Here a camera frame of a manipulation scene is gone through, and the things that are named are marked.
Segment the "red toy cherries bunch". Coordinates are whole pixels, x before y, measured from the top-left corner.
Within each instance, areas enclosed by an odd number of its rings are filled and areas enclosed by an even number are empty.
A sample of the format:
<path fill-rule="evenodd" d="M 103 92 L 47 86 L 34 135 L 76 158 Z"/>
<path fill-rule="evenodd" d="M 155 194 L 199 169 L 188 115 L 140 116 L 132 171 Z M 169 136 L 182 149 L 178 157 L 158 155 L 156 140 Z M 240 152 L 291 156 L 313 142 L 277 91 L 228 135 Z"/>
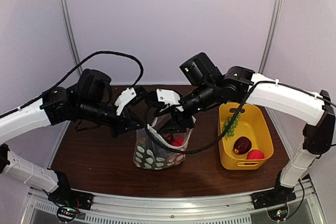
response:
<path fill-rule="evenodd" d="M 169 134 L 169 135 L 165 136 L 165 138 L 166 138 L 166 141 L 170 145 L 175 146 L 175 147 L 182 146 L 183 143 L 184 143 L 184 139 L 183 138 L 174 136 L 174 134 Z"/>

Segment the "clear polka dot zip bag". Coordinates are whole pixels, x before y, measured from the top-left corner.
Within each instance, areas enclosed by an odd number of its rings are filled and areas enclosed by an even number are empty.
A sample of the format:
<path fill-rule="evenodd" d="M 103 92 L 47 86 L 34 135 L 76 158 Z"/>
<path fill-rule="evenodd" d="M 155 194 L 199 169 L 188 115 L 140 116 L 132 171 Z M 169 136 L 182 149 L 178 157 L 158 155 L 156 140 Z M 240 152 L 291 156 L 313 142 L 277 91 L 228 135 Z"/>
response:
<path fill-rule="evenodd" d="M 174 136 L 184 139 L 183 145 L 179 147 L 172 146 L 166 141 L 165 136 L 169 134 L 160 136 L 159 134 L 155 133 L 155 131 L 161 128 L 164 123 L 169 120 L 169 118 L 170 117 L 168 115 L 154 118 L 151 126 L 149 127 L 149 130 L 155 136 L 155 139 L 163 143 L 165 146 L 174 150 L 185 151 L 188 147 L 188 142 L 193 132 L 192 129 L 188 129 L 185 133 L 173 133 Z M 136 131 L 136 139 L 137 141 L 134 148 L 133 163 L 138 168 L 161 170 L 179 165 L 186 159 L 186 155 L 184 154 L 171 152 L 156 145 L 148 137 L 144 129 Z"/>

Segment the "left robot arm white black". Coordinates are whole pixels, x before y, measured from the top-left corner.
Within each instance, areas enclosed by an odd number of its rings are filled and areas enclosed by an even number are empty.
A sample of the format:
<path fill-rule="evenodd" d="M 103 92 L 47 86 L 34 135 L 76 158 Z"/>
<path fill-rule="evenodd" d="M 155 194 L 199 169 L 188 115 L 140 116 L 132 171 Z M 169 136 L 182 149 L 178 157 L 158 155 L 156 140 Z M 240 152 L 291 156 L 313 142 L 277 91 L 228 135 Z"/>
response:
<path fill-rule="evenodd" d="M 142 121 L 126 106 L 136 97 L 127 88 L 112 103 L 111 78 L 98 70 L 86 69 L 78 82 L 68 88 L 54 87 L 32 104 L 1 118 L 1 174 L 10 174 L 25 184 L 55 194 L 64 205 L 76 197 L 66 175 L 44 169 L 11 151 L 6 144 L 29 131 L 65 121 L 88 121 L 107 126 L 112 137 L 140 129 Z"/>

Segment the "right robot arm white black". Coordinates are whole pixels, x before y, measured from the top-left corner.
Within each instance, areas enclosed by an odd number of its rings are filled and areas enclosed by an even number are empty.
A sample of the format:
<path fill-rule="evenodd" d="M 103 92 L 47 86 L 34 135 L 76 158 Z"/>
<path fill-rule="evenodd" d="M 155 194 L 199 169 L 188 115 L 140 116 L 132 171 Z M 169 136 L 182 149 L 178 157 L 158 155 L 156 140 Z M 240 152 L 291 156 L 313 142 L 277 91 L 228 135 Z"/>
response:
<path fill-rule="evenodd" d="M 196 113 L 226 102 L 263 106 L 306 123 L 303 142 L 280 172 L 278 185 L 269 192 L 272 203 L 279 204 L 287 198 L 289 188 L 297 184 L 318 156 L 331 148 L 335 105 L 325 90 L 309 92 L 239 66 L 222 74 L 204 52 L 185 61 L 180 69 L 195 89 L 185 96 L 173 90 L 156 90 L 157 100 L 167 106 L 162 114 L 171 114 L 171 120 L 160 129 L 161 134 L 192 128 Z"/>

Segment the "green toy grapes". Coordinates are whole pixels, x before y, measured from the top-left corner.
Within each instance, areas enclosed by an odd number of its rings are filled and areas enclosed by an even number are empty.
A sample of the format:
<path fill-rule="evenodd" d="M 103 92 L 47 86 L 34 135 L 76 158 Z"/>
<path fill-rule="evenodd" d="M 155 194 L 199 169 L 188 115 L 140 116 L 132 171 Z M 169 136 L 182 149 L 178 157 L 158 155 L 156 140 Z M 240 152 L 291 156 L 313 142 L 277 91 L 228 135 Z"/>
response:
<path fill-rule="evenodd" d="M 237 115 L 232 124 L 230 125 L 229 129 L 227 130 L 226 134 L 225 134 L 225 138 L 230 138 L 234 136 L 234 132 L 235 132 L 235 128 L 238 125 L 238 121 L 240 119 L 240 115 Z M 228 124 L 230 123 L 230 121 L 232 120 L 232 116 L 229 116 L 226 118 L 225 122 L 223 123 L 222 126 L 222 130 L 226 129 L 226 127 L 228 126 Z"/>

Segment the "dark red toy beet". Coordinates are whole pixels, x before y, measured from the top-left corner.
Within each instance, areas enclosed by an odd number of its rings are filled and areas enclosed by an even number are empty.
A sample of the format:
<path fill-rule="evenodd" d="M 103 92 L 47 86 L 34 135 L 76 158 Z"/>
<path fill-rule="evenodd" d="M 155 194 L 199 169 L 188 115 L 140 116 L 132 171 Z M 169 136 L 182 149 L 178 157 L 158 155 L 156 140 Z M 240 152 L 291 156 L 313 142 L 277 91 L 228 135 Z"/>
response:
<path fill-rule="evenodd" d="M 234 143 L 233 151 L 237 155 L 243 155 L 250 151 L 252 142 L 245 136 L 239 137 Z"/>

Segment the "yellow plastic basket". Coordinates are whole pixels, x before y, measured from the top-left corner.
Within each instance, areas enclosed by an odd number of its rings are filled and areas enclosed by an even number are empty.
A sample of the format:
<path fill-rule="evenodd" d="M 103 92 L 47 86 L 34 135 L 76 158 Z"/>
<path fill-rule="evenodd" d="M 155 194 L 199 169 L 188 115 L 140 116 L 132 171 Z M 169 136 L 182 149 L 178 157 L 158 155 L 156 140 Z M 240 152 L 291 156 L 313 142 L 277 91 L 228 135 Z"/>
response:
<path fill-rule="evenodd" d="M 274 153 L 274 147 L 266 120 L 261 109 L 255 105 L 245 104 L 239 112 L 240 119 L 235 128 L 234 136 L 223 138 L 219 141 L 220 162 L 228 170 L 256 170 L 263 166 Z M 260 160 L 248 160 L 247 152 L 243 155 L 237 155 L 233 151 L 236 140 L 245 136 L 252 142 L 251 150 L 260 150 L 265 158 Z"/>

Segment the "pink toy fruit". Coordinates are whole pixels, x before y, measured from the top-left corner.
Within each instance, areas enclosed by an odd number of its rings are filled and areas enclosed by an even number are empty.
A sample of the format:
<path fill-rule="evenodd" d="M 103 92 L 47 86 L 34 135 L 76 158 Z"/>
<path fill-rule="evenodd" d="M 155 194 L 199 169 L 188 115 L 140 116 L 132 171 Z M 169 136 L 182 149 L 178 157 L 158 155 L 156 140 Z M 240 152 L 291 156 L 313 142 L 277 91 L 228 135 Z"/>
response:
<path fill-rule="evenodd" d="M 248 160 L 260 160 L 264 158 L 265 158 L 265 155 L 260 150 L 251 150 L 247 155 Z"/>

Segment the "left circuit board with leds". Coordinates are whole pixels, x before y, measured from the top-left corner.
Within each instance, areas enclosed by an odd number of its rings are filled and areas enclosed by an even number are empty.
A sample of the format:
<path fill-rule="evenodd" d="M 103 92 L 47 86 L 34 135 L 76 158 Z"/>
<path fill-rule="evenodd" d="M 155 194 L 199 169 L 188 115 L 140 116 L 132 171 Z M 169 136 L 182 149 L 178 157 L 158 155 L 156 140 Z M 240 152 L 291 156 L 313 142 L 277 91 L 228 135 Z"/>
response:
<path fill-rule="evenodd" d="M 57 218 L 63 222 L 73 221 L 77 217 L 78 214 L 79 214 L 79 211 L 77 209 L 67 207 L 67 206 L 59 207 L 56 212 Z"/>

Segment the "circuit board with leds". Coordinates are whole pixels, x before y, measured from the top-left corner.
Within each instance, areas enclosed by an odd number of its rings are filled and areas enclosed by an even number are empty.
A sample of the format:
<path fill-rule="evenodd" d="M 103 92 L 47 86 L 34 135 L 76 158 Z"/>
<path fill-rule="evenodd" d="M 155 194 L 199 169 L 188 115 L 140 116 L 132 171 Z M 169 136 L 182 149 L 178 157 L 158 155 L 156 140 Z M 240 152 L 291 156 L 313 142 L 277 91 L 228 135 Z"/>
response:
<path fill-rule="evenodd" d="M 273 221 L 282 221 L 287 218 L 288 208 L 275 208 L 267 211 L 268 217 Z"/>
<path fill-rule="evenodd" d="M 67 207 L 67 206 L 59 207 L 56 212 L 57 218 L 63 222 L 73 221 L 77 217 L 78 214 L 79 214 L 79 211 L 77 209 Z"/>

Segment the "right circuit board with leds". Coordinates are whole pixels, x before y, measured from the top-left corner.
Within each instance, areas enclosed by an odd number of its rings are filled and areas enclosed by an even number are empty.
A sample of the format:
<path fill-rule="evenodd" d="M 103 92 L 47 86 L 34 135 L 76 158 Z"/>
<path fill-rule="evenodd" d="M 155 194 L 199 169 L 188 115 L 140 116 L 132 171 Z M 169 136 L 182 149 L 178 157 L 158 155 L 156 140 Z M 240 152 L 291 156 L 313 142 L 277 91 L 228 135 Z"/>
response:
<path fill-rule="evenodd" d="M 288 208 L 275 208 L 267 211 L 268 217 L 273 221 L 282 221 L 287 218 Z"/>

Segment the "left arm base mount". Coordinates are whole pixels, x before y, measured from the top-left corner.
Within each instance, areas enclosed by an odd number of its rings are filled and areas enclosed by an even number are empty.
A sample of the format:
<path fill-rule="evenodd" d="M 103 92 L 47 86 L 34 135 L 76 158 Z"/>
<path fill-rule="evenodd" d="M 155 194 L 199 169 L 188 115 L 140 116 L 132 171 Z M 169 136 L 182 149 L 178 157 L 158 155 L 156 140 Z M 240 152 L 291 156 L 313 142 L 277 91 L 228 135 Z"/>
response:
<path fill-rule="evenodd" d="M 90 210 L 93 194 L 59 187 L 52 193 L 48 193 L 48 199 L 58 205 Z"/>

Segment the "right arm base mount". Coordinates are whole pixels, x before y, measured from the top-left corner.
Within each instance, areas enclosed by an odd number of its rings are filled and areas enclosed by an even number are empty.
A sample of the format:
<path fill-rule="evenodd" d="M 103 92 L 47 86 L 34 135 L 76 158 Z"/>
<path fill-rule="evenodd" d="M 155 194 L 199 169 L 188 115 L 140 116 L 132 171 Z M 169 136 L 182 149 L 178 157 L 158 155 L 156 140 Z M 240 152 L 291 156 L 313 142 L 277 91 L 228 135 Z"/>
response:
<path fill-rule="evenodd" d="M 255 210 L 283 205 L 296 198 L 297 196 L 294 193 L 293 188 L 282 186 L 276 186 L 273 189 L 251 194 L 251 200 Z"/>

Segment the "aluminium frame post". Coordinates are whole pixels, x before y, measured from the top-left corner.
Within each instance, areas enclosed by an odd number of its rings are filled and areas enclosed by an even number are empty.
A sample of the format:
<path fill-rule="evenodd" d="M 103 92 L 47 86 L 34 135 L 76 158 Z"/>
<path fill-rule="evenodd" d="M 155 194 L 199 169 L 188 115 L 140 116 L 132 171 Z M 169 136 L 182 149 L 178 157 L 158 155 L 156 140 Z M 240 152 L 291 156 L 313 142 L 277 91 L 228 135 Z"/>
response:
<path fill-rule="evenodd" d="M 265 47 L 264 47 L 263 54 L 262 54 L 262 59 L 261 59 L 259 70 L 258 70 L 258 72 L 260 73 L 264 73 L 266 69 L 267 61 L 269 59 L 272 44 L 274 42 L 274 38 L 276 34 L 276 28 L 277 28 L 279 18 L 280 18 L 282 4 L 283 4 L 283 0 L 274 0 L 274 6 L 272 9 L 271 20 L 270 20 L 270 25 L 268 29 L 268 35 L 266 38 L 266 43 L 265 43 Z"/>
<path fill-rule="evenodd" d="M 71 25 L 68 3 L 67 3 L 67 0 L 59 0 L 59 1 L 60 1 L 60 8 L 61 8 L 61 12 L 62 12 L 63 20 L 64 20 L 65 31 L 66 31 L 66 36 L 68 39 L 68 44 L 70 47 L 71 56 L 76 66 L 77 64 L 80 63 L 80 58 L 78 54 L 78 49 L 77 49 L 77 45 L 75 41 L 73 28 Z"/>

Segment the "right aluminium frame post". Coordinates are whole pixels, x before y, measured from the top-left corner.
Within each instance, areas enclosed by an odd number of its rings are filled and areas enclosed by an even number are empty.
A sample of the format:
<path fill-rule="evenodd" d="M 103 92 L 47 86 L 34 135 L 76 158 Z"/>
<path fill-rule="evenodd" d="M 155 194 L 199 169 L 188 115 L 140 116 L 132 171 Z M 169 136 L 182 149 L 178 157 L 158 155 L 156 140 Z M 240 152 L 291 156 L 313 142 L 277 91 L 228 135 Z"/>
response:
<path fill-rule="evenodd" d="M 268 29 L 268 35 L 266 38 L 266 43 L 265 43 L 265 47 L 264 47 L 263 54 L 262 54 L 262 59 L 261 59 L 259 70 L 258 70 L 258 72 L 260 73 L 264 73 L 266 69 L 267 61 L 269 59 L 272 44 L 274 42 L 274 38 L 276 34 L 276 28 L 277 28 L 279 18 L 280 18 L 282 4 L 283 4 L 283 0 L 274 0 L 274 6 L 272 9 L 271 20 L 270 20 L 270 25 Z"/>

